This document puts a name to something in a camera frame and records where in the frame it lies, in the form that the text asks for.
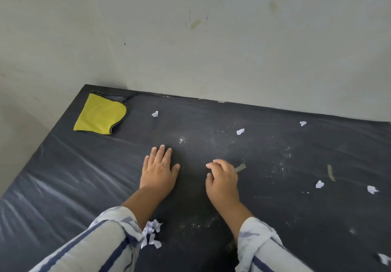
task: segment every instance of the person's right hand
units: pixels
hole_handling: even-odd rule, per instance
[[[206,194],[216,210],[221,213],[239,204],[238,174],[234,167],[224,160],[213,160],[206,167],[212,170],[206,176]]]

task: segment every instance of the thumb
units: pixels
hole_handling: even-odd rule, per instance
[[[178,173],[179,173],[180,168],[181,168],[181,165],[175,164],[174,167],[171,169],[171,176],[173,177],[173,179],[176,180],[176,178],[178,177]]]
[[[208,190],[212,185],[213,185],[213,175],[212,173],[208,173],[206,175],[206,180],[205,180],[206,190]]]

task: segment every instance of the shirt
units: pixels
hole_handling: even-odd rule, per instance
[[[126,207],[113,207],[30,271],[131,272],[143,239],[134,214]],[[282,245],[273,228],[254,217],[240,229],[238,259],[236,272],[312,271]]]

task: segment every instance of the finger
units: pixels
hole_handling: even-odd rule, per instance
[[[206,180],[205,180],[206,190],[208,190],[212,185],[213,185],[213,175],[212,173],[208,173],[206,175]]]
[[[148,160],[149,160],[149,156],[145,156],[144,164],[143,164],[143,171],[148,168]]]
[[[216,163],[208,163],[206,165],[206,167],[208,169],[211,169],[212,170],[212,174],[213,174],[213,177],[214,178],[218,178],[219,176],[221,176],[221,174],[224,173],[224,171],[222,170],[222,168],[220,167],[219,164],[216,164]]]
[[[159,147],[159,150],[156,154],[155,160],[153,161],[154,163],[161,163],[161,160],[163,159],[164,151],[166,150],[166,147],[164,144],[162,144]]]
[[[224,171],[234,171],[235,170],[235,168],[230,164],[230,163],[228,163],[227,161],[225,161],[225,160],[220,160],[220,159],[218,159],[218,160],[213,160],[213,163],[215,163],[215,164],[219,164],[221,167],[222,167],[222,169],[224,170]]]
[[[164,154],[163,160],[161,162],[170,165],[170,163],[171,163],[171,153],[172,153],[172,149],[169,148],[166,151],[166,153]]]
[[[171,169],[171,176],[175,180],[178,177],[179,169],[181,169],[181,165],[179,164],[175,164],[174,167]]]
[[[156,151],[157,151],[156,147],[153,147],[152,150],[150,151],[148,166],[153,164],[153,161],[155,160],[155,156],[156,156]]]

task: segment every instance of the yellow cloth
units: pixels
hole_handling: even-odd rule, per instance
[[[111,134],[111,129],[126,115],[126,106],[95,94],[89,94],[74,131]]]

